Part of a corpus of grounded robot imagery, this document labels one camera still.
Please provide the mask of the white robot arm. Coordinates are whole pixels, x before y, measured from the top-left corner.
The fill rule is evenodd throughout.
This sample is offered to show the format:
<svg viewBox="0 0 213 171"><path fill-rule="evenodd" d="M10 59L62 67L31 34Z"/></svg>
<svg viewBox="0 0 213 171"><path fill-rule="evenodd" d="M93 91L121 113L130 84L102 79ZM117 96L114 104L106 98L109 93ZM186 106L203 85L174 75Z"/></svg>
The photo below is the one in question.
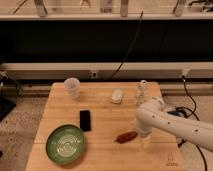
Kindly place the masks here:
<svg viewBox="0 0 213 171"><path fill-rule="evenodd" d="M153 127L183 138L213 152L213 124L168 114L160 97L152 97L136 108L136 128L149 135Z"/></svg>

